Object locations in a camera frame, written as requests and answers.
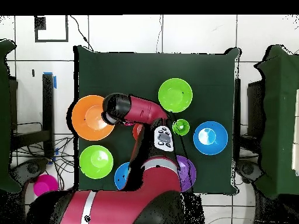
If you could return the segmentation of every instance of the orange plate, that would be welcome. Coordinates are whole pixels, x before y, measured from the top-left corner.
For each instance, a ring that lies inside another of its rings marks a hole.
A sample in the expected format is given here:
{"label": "orange plate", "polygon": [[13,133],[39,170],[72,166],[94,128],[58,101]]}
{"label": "orange plate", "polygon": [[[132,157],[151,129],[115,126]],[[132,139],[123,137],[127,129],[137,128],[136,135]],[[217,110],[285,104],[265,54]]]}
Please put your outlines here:
{"label": "orange plate", "polygon": [[81,138],[98,141],[112,132],[114,125],[106,124],[101,117],[103,101],[102,96],[85,96],[72,110],[72,126]]}

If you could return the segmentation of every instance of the white stripe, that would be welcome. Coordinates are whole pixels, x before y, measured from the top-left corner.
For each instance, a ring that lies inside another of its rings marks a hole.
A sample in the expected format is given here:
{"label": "white stripe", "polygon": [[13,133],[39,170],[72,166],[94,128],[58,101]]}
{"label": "white stripe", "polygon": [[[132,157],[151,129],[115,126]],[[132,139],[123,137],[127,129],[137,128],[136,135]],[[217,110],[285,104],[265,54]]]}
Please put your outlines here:
{"label": "white stripe", "polygon": [[96,192],[91,191],[89,193],[87,200],[85,202],[85,205],[84,205],[83,214],[82,214],[82,218],[81,218],[81,224],[89,224],[89,222],[87,222],[84,217],[90,215],[91,206],[92,206],[93,200],[95,199],[95,196],[96,196]]}
{"label": "white stripe", "polygon": [[176,174],[178,174],[178,167],[170,160],[166,160],[166,159],[162,159],[162,158],[149,160],[149,161],[145,162],[141,166],[141,168],[144,167],[144,171],[146,171],[147,169],[156,167],[156,165],[159,165],[160,167],[167,167],[168,169],[171,169]]}

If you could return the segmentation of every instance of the black stand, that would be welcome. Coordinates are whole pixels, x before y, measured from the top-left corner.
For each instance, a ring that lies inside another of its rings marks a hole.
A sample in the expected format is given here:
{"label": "black stand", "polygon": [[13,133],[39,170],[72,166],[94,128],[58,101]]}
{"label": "black stand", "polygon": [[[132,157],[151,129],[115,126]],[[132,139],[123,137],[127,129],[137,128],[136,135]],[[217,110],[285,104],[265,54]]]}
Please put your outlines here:
{"label": "black stand", "polygon": [[[11,91],[12,129],[16,129],[16,78],[10,78]],[[17,150],[24,146],[44,142],[44,156],[51,159],[54,155],[54,113],[53,113],[53,77],[43,75],[43,130],[24,134],[14,134],[11,140],[11,150]]]}

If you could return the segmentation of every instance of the purple plate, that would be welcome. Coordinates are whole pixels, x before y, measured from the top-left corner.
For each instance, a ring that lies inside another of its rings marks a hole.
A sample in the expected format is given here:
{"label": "purple plate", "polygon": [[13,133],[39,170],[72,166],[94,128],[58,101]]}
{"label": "purple plate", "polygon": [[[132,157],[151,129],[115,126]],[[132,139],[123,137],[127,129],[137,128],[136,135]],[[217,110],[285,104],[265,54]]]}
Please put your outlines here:
{"label": "purple plate", "polygon": [[182,188],[182,192],[190,189],[196,179],[196,169],[191,160],[188,160],[184,156],[177,155],[176,159],[180,165],[179,177],[180,177],[180,185]]}

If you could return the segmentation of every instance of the pink cup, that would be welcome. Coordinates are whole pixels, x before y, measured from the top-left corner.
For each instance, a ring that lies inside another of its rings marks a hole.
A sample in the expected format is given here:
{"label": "pink cup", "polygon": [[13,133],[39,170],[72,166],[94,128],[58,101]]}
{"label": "pink cup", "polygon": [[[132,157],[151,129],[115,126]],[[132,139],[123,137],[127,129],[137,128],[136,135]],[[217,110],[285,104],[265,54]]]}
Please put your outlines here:
{"label": "pink cup", "polygon": [[48,191],[57,191],[58,183],[57,180],[48,174],[41,175],[37,178],[37,181],[33,185],[34,194],[38,197]]}

